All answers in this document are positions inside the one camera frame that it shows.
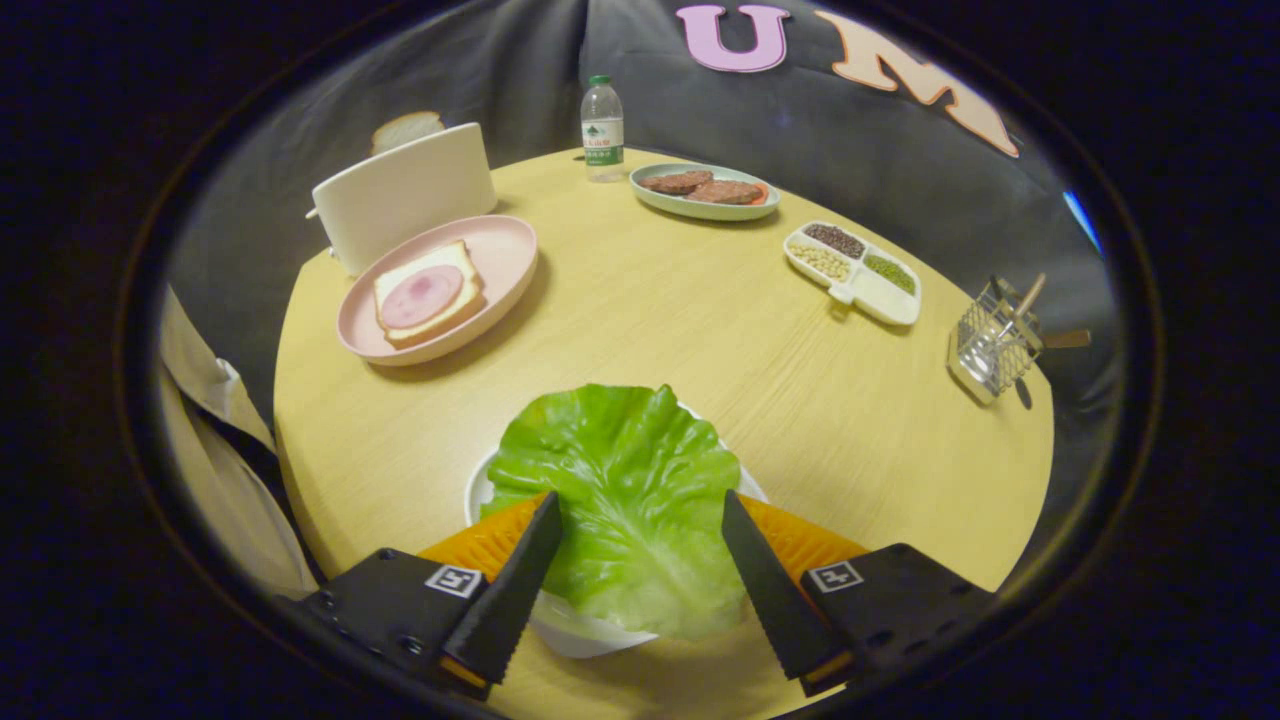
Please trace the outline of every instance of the beige cloth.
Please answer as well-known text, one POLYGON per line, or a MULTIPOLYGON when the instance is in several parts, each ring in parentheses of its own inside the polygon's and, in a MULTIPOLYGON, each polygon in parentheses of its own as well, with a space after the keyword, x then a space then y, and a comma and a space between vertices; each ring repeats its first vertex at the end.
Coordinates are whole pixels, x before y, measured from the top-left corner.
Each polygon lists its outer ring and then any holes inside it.
POLYGON ((239 373, 216 357, 166 288, 157 373, 160 411, 174 460, 210 533, 268 593, 301 598, 317 588, 298 538, 243 457, 197 411, 202 407, 275 452, 239 373))

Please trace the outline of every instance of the red beans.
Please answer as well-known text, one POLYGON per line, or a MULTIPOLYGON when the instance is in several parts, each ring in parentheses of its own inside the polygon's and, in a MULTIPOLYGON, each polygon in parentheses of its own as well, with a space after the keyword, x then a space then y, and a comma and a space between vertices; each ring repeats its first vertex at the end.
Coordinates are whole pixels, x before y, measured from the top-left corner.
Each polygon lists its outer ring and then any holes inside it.
POLYGON ((823 245, 849 255, 854 260, 863 256, 867 247, 856 237, 833 225, 813 224, 804 229, 804 233, 823 245))

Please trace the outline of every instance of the bottle label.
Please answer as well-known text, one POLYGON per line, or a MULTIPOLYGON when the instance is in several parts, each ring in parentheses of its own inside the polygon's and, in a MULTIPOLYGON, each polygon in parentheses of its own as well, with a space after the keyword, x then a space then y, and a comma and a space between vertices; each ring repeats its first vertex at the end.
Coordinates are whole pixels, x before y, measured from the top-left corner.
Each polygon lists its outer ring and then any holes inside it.
POLYGON ((588 165, 617 165, 622 161, 622 120, 582 123, 582 150, 588 165))

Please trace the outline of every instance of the wire basket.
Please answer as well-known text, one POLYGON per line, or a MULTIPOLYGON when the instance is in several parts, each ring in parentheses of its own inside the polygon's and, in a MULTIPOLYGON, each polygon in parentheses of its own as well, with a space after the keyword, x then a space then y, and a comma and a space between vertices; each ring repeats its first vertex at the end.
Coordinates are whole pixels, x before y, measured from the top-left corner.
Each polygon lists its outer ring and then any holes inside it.
POLYGON ((951 329, 947 368, 983 405, 1009 389, 1044 350, 1039 319, 1032 313, 1014 314, 1021 300, 1011 284, 992 275, 951 329))

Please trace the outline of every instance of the pink letter u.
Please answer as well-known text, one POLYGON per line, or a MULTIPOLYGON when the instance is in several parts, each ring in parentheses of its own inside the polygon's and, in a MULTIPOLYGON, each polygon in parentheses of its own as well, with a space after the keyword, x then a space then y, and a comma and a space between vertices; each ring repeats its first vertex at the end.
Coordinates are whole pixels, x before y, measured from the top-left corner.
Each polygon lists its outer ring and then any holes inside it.
POLYGON ((685 40, 694 60, 713 70, 731 73, 758 73, 782 63, 787 56, 782 19, 791 13, 767 5, 742 5, 737 12, 749 15, 755 26, 755 49, 749 53, 732 53, 721 44, 718 18, 724 14, 724 8, 694 5, 676 10, 676 15, 685 20, 685 40))

